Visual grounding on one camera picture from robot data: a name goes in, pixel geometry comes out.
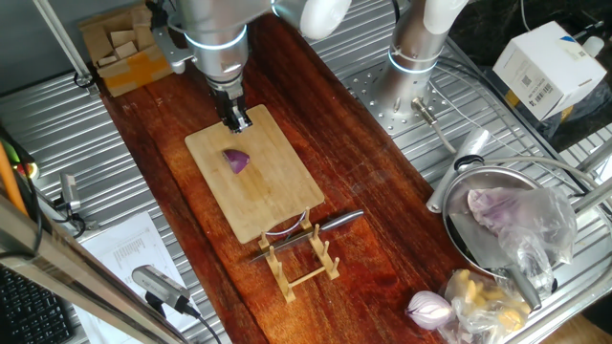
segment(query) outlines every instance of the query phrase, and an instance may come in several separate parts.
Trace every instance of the wooden cutting board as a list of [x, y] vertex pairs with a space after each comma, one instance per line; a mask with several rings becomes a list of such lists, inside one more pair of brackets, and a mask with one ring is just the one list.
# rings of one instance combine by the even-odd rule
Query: wooden cutting board
[[[253, 126], [232, 134], [217, 123], [185, 138], [191, 156], [241, 244], [323, 203], [306, 166], [264, 105], [247, 112]], [[222, 152], [236, 149], [251, 161], [234, 174]]]

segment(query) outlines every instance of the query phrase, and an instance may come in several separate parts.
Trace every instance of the kitchen knife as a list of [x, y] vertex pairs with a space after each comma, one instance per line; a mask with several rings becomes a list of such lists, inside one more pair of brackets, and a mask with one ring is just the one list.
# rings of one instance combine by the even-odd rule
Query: kitchen knife
[[539, 310], [542, 304], [536, 288], [504, 252], [493, 233], [478, 224], [470, 214], [449, 214], [449, 217], [480, 268], [505, 269], [527, 305], [532, 311]]
[[[327, 230], [330, 230], [330, 229], [334, 229], [334, 228], [336, 228], [336, 227], [338, 227], [338, 226], [342, 226], [342, 225], [344, 225], [344, 224], [348, 224], [349, 222], [351, 222], [351, 221], [356, 220], [357, 218], [359, 218], [361, 215], [363, 215], [363, 210], [355, 210], [355, 211], [350, 212], [350, 213], [348, 213], [348, 214], [344, 214], [344, 215], [342, 215], [342, 216], [340, 216], [340, 217], [337, 217], [336, 219], [334, 219], [334, 220], [332, 220], [332, 221], [328, 222], [327, 224], [325, 224], [325, 225], [321, 226], [321, 227], [318, 229], [318, 232], [319, 232], [319, 233], [321, 233], [321, 232], [324, 232], [324, 231], [327, 231]], [[296, 245], [296, 244], [298, 244], [298, 243], [301, 243], [302, 241], [304, 241], [304, 240], [308, 239], [308, 238], [309, 238], [309, 235], [310, 235], [312, 232], [313, 232], [312, 230], [309, 230], [309, 231], [302, 231], [302, 232], [300, 232], [299, 234], [297, 234], [297, 235], [296, 235], [296, 236], [295, 236], [295, 237], [294, 237], [292, 240], [290, 240], [290, 241], [284, 242], [284, 243], [282, 243], [282, 244], [280, 244], [280, 245], [278, 245], [278, 246], [273, 245], [273, 246], [274, 246], [274, 252], [278, 252], [278, 251], [281, 251], [281, 250], [283, 250], [283, 249], [285, 249], [285, 248], [288, 248], [288, 247], [293, 247], [294, 245]], [[261, 259], [261, 258], [264, 258], [264, 257], [266, 257], [268, 254], [269, 254], [269, 252], [268, 252], [268, 251], [263, 252], [263, 253], [259, 254], [258, 256], [256, 256], [255, 258], [253, 258], [253, 259], [252, 259], [252, 260], [251, 260], [249, 263], [252, 263], [252, 262], [254, 262], [254, 261], [256, 261], [256, 260], [259, 260], [259, 259]]]

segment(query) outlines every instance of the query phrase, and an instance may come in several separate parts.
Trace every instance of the dark wood surface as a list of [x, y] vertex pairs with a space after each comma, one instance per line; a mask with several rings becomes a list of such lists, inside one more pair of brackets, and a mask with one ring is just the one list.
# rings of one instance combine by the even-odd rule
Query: dark wood surface
[[[440, 341], [404, 315], [415, 292], [438, 291], [453, 269], [466, 266], [439, 215], [425, 207], [431, 188], [297, 32], [266, 16], [250, 25], [249, 36], [247, 104], [268, 107], [325, 194], [312, 222], [365, 211], [351, 225], [321, 235], [330, 241], [330, 255], [340, 258], [340, 277], [330, 281], [323, 273], [295, 287], [293, 303], [285, 303], [265, 261], [248, 263], [257, 243], [238, 243], [186, 149], [187, 135], [219, 121], [204, 76], [187, 68], [121, 97], [102, 90], [230, 338]], [[319, 267], [308, 244], [278, 258], [290, 280]]]

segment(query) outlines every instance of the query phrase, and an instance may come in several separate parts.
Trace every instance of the white cylinder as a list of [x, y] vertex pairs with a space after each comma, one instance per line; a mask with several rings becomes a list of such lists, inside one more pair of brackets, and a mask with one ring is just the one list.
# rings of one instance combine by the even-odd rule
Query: white cylinder
[[595, 57], [600, 53], [601, 49], [603, 49], [603, 45], [603, 39], [597, 36], [590, 36], [589, 39], [584, 42], [582, 48], [584, 48], [584, 50], [590, 54], [591, 57]]

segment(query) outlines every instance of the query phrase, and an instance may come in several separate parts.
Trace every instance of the red onion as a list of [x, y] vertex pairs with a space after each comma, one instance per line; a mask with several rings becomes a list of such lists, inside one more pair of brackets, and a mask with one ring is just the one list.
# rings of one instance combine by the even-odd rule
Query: red onion
[[431, 291], [419, 291], [412, 296], [405, 314], [426, 330], [437, 329], [454, 315], [447, 300]]
[[240, 173], [251, 160], [248, 154], [235, 149], [223, 151], [223, 157], [229, 163], [229, 167], [235, 174]]

